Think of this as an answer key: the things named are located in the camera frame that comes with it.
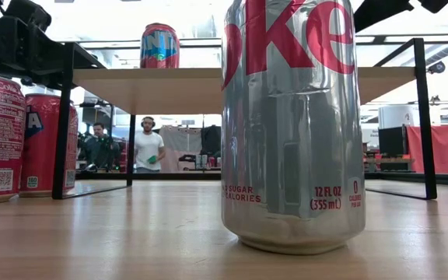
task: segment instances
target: barcode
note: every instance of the barcode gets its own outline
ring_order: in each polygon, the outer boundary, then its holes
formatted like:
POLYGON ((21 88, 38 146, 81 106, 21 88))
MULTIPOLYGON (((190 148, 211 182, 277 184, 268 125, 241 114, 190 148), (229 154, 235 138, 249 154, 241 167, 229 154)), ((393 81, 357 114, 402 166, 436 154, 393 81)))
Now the barcode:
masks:
POLYGON ((65 187, 74 187, 75 170, 67 170, 65 174, 65 187))
POLYGON ((13 170, 0 170, 0 191, 13 189, 13 170))

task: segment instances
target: table surface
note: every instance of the table surface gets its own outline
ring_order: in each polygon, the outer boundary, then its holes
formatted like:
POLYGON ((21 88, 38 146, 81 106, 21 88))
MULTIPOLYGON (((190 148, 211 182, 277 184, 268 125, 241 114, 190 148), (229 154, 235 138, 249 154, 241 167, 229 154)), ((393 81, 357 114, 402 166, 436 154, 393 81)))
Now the table surface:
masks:
MULTIPOLYGON (((359 67, 361 104, 415 80, 412 67, 359 67)), ((87 69, 74 83, 130 114, 221 114, 220 68, 87 69)))
MULTIPOLYGON (((124 182, 83 181, 114 186, 124 182)), ((423 193, 423 184, 367 180, 423 193)), ((438 201, 368 192, 366 230, 317 256, 244 246, 223 227, 218 181, 0 204, 0 279, 448 279, 448 187, 438 201)))

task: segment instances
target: wooden table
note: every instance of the wooden table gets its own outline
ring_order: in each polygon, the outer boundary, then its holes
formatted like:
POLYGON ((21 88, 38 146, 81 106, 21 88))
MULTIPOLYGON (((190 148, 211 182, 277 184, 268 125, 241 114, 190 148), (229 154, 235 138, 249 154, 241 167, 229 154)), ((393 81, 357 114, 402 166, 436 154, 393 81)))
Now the wooden table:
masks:
MULTIPOLYGON (((366 184, 424 191, 423 184, 366 184)), ((83 198, 0 204, 0 280, 448 279, 448 187, 439 187, 438 201, 368 192, 366 230, 347 247, 311 257, 237 242, 221 223, 220 199, 220 182, 137 181, 83 198)))

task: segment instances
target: red curtain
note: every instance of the red curtain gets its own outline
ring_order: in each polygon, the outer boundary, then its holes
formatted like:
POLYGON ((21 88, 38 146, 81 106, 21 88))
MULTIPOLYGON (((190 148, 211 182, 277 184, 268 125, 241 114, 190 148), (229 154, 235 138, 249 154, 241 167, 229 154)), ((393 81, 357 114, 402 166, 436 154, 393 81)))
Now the red curtain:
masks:
MULTIPOLYGON (((421 131, 419 127, 407 126, 409 154, 415 159, 412 169, 423 173, 421 131)), ((433 157, 436 173, 448 173, 448 125, 432 126, 433 157)))

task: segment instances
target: person in dark jacket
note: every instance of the person in dark jacket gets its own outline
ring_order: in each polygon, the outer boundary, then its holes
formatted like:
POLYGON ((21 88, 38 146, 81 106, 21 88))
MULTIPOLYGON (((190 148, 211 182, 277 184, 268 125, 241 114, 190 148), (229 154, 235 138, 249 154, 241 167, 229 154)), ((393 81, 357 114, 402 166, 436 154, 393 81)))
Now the person in dark jacket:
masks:
POLYGON ((83 152, 88 165, 94 163, 98 168, 111 168, 114 155, 120 152, 120 147, 104 131, 104 124, 95 123, 93 125, 95 137, 91 137, 86 141, 83 152))

